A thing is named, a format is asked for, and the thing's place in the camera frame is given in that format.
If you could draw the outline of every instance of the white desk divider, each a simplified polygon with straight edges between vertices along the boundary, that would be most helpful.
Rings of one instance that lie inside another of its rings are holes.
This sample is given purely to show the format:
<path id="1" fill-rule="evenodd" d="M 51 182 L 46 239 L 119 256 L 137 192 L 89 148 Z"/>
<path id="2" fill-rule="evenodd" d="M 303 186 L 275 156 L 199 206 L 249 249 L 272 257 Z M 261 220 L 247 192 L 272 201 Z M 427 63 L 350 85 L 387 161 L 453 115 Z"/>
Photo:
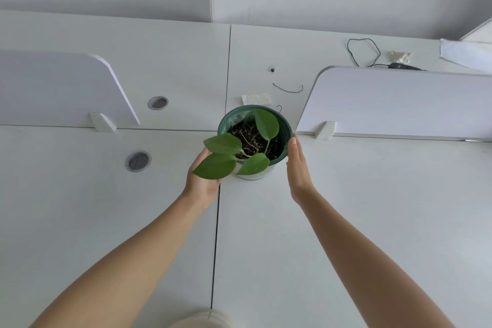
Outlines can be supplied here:
<path id="1" fill-rule="evenodd" d="M 0 50 L 1 125 L 95 127 L 91 113 L 109 121 L 105 131 L 140 124 L 104 59 L 85 53 Z"/>
<path id="2" fill-rule="evenodd" d="M 333 121 L 335 135 L 492 141 L 491 99 L 492 76 L 332 66 L 316 78 L 297 131 L 322 135 Z"/>

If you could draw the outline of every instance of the black cable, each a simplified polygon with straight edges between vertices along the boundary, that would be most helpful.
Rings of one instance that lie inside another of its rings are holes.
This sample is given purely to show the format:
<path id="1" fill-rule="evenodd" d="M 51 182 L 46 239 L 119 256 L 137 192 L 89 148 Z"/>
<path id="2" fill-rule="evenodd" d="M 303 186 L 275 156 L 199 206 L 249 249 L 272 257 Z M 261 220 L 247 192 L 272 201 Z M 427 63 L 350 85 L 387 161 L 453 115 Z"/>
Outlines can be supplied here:
<path id="1" fill-rule="evenodd" d="M 272 83 L 276 88 L 280 88 L 282 91 L 289 92 L 291 94 L 298 94 L 299 92 L 304 91 L 304 86 L 301 84 L 301 90 L 300 91 L 287 91 L 281 87 L 278 87 L 275 83 Z"/>
<path id="2" fill-rule="evenodd" d="M 376 49 L 377 49 L 378 55 L 377 55 L 376 59 L 372 62 L 372 64 L 369 65 L 369 66 L 367 66 L 367 68 L 370 68 L 373 65 L 375 65 L 376 64 L 376 61 L 381 56 L 381 51 L 379 50 L 377 44 L 371 38 L 361 38 L 361 39 L 350 38 L 350 39 L 348 39 L 348 41 L 347 41 L 347 51 L 348 51 L 348 53 L 350 53 L 350 57 L 352 58 L 352 61 L 354 62 L 354 64 L 357 65 L 357 66 L 359 66 L 359 67 L 360 67 L 360 65 L 357 63 L 357 61 L 355 61 L 354 54 L 352 53 L 352 51 L 348 47 L 348 44 L 350 43 L 351 40 L 370 40 L 372 42 L 372 44 L 374 44 L 374 47 L 376 47 Z"/>

